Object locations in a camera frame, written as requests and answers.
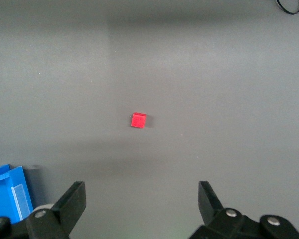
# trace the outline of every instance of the black cable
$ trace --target black cable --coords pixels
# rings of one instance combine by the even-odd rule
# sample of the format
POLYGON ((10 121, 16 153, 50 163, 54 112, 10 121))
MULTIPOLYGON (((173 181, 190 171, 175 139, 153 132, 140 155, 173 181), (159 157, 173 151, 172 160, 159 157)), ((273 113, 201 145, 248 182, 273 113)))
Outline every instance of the black cable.
POLYGON ((288 11, 287 9, 285 9, 285 8, 281 5, 281 3, 280 3, 279 0, 276 0, 276 2, 277 2, 277 4, 278 4, 278 6, 281 8, 281 10, 284 11, 285 13, 288 13, 288 14, 290 14, 290 15, 295 15, 295 14, 297 14, 297 13, 299 12, 299 8, 298 8, 298 10, 297 10, 296 12, 291 12, 291 11, 288 11))

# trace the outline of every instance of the gray table surface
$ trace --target gray table surface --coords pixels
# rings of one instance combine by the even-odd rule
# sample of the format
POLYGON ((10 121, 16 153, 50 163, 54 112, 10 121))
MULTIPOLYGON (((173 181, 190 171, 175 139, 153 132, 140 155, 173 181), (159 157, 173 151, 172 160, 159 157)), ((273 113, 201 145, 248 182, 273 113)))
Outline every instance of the gray table surface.
POLYGON ((4 163, 32 173, 35 205, 86 182, 73 239, 188 238, 199 180, 299 230, 299 14, 273 0, 0 0, 4 163))

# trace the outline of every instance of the blue bin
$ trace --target blue bin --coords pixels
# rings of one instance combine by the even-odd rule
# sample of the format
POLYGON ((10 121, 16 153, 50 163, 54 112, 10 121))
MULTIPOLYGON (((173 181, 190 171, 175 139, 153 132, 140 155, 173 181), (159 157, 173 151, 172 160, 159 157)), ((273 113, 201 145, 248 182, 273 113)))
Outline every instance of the blue bin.
POLYGON ((33 211, 22 167, 0 167, 0 217, 10 217, 17 223, 33 211))

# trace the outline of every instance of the blue container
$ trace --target blue container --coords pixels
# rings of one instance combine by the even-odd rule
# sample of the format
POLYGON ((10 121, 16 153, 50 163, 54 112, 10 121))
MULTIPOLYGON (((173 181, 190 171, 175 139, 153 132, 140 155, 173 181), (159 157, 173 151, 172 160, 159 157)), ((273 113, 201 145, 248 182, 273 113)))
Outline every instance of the blue container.
POLYGON ((17 223, 32 211, 23 168, 10 169, 9 165, 0 167, 0 217, 10 217, 11 223, 17 223))

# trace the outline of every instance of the red cube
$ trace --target red cube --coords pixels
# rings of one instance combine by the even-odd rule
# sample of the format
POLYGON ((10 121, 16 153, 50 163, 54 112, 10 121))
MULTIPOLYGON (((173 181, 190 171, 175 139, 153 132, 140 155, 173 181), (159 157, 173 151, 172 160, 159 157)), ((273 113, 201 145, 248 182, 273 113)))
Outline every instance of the red cube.
POLYGON ((132 116, 131 126, 135 128, 144 128, 146 114, 134 112, 132 116))

